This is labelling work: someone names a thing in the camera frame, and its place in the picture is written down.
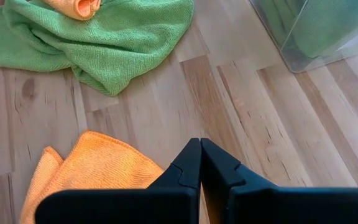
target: orange microfiber towel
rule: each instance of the orange microfiber towel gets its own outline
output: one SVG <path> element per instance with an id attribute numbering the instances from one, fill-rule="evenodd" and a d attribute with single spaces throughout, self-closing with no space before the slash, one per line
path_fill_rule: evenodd
<path id="1" fill-rule="evenodd" d="M 77 20 L 91 19 L 100 8 L 100 0 L 44 0 L 48 5 Z"/>
<path id="2" fill-rule="evenodd" d="M 67 189 L 145 189 L 163 170 L 151 159 L 117 139 L 86 131 L 63 160 L 47 147 L 35 170 L 21 214 L 34 223 L 38 204 Z"/>

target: black plastic object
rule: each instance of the black plastic object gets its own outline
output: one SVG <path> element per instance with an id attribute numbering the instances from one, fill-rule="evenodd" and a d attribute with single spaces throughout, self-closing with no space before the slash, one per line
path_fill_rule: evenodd
<path id="1" fill-rule="evenodd" d="M 198 223 L 200 181 L 211 223 L 358 223 L 358 188 L 278 187 L 209 139 L 191 139 L 143 190 L 66 190 L 36 223 Z"/>
<path id="2" fill-rule="evenodd" d="M 278 187 L 202 139 L 211 223 L 358 223 L 358 188 Z"/>
<path id="3" fill-rule="evenodd" d="M 65 190 L 43 200 L 36 223 L 198 223 L 201 144 L 191 139 L 142 190 Z"/>

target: clear plastic bin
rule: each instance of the clear plastic bin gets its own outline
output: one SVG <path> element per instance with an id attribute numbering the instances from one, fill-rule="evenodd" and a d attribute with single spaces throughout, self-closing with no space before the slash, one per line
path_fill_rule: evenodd
<path id="1" fill-rule="evenodd" d="M 358 54 L 358 0 L 250 0 L 293 72 Z"/>

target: wood grain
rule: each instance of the wood grain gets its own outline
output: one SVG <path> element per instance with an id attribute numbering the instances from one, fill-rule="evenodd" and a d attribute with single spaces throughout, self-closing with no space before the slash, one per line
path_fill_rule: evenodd
<path id="1" fill-rule="evenodd" d="M 69 70 L 0 68 L 0 223 L 18 222 L 44 147 L 65 157 L 85 129 L 164 169 L 210 138 L 278 185 L 358 186 L 358 56 L 295 75 L 248 1 L 195 5 L 172 54 L 116 97 Z"/>

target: crumpled green towel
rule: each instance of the crumpled green towel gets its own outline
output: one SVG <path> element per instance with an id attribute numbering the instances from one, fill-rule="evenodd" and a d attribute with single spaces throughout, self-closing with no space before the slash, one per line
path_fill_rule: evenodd
<path id="1" fill-rule="evenodd" d="M 358 34 L 358 0 L 258 0 L 278 45 L 294 44 L 309 58 L 329 55 Z"/>
<path id="2" fill-rule="evenodd" d="M 71 67 L 79 81 L 114 96 L 159 65 L 193 17 L 193 0 L 107 0 L 88 21 L 42 1 L 0 7 L 0 66 L 36 72 Z"/>

